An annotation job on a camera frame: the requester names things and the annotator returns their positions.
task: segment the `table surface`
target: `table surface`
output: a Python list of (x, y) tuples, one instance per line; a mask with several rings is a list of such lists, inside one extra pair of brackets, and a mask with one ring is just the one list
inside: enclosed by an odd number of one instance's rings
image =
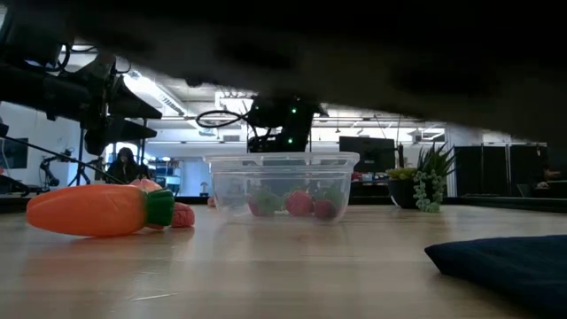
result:
[(474, 206), (351, 206), (337, 226), (226, 224), (77, 238), (0, 214), (0, 318), (531, 318), (423, 252), (480, 237), (561, 234), (567, 216)]

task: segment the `navy fabric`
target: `navy fabric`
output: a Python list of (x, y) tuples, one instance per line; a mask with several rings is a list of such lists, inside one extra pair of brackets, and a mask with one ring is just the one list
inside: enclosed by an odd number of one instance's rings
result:
[(488, 238), (432, 245), (444, 275), (506, 294), (551, 318), (567, 318), (567, 236)]

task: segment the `green plant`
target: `green plant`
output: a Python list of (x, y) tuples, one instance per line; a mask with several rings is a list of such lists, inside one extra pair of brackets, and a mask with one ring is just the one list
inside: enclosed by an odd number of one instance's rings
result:
[[(439, 211), (441, 202), (443, 201), (443, 190), (445, 186), (445, 177), (451, 174), (449, 168), (454, 162), (454, 154), (451, 156), (453, 148), (441, 154), (445, 149), (443, 144), (435, 150), (435, 144), (427, 152), (423, 149), (419, 151), (419, 158), (417, 161), (417, 173), (414, 177), (416, 186), (416, 194), (414, 198), (417, 199), (416, 206), (425, 212), (436, 213)], [(431, 183), (433, 194), (431, 200), (427, 198), (426, 184)]]
[(388, 169), (386, 173), (393, 180), (404, 181), (408, 179), (414, 179), (414, 177), (416, 177), (417, 168), (404, 167), (404, 168)]

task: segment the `toy carrot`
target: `toy carrot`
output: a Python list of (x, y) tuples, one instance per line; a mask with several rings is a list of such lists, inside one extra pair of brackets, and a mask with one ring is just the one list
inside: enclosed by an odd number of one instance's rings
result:
[(168, 226), (174, 213), (169, 190), (145, 192), (130, 185), (85, 185), (50, 191), (27, 203), (31, 225), (61, 234), (110, 237), (146, 224)]

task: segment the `clear plastic container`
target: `clear plastic container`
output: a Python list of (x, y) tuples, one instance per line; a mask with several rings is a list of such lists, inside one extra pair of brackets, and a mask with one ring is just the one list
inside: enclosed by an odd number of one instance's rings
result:
[(205, 156), (216, 206), (231, 222), (338, 222), (358, 161), (350, 152)]

